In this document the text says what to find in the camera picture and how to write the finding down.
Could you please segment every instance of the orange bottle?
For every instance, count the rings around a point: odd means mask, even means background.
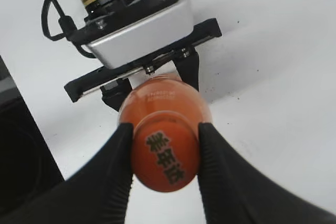
[[[131,164],[137,178],[160,192],[189,184],[200,165],[198,124],[211,121],[200,94],[176,76],[158,76],[133,90],[119,122],[134,125]]]

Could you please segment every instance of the white background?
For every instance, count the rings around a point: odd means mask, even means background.
[[[59,0],[83,25],[80,0]],[[200,46],[201,93],[232,146],[290,191],[336,213],[336,0],[192,0],[223,37]],[[0,54],[65,178],[104,144],[117,113],[63,86],[100,66],[40,26],[43,0],[1,0]],[[51,31],[59,30],[54,10]],[[173,194],[137,181],[127,223],[205,223],[197,183]]]

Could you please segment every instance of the bottle cap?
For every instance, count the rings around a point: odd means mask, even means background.
[[[132,169],[148,188],[177,191],[197,174],[199,152],[198,139],[186,119],[175,112],[156,112],[135,129]]]

